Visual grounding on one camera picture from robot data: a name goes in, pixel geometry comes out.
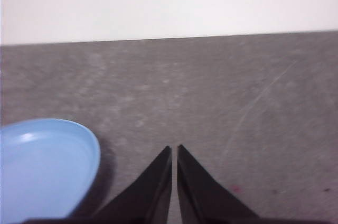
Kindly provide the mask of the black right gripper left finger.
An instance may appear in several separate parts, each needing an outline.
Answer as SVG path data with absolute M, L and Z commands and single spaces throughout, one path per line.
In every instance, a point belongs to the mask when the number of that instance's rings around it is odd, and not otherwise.
M 172 150 L 166 146 L 95 220 L 167 220 L 172 191 Z

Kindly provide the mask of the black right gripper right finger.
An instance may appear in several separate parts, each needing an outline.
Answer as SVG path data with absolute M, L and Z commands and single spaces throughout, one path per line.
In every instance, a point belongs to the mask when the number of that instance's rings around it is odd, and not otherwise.
M 183 220 L 259 219 L 221 186 L 183 145 L 177 147 L 177 191 Z

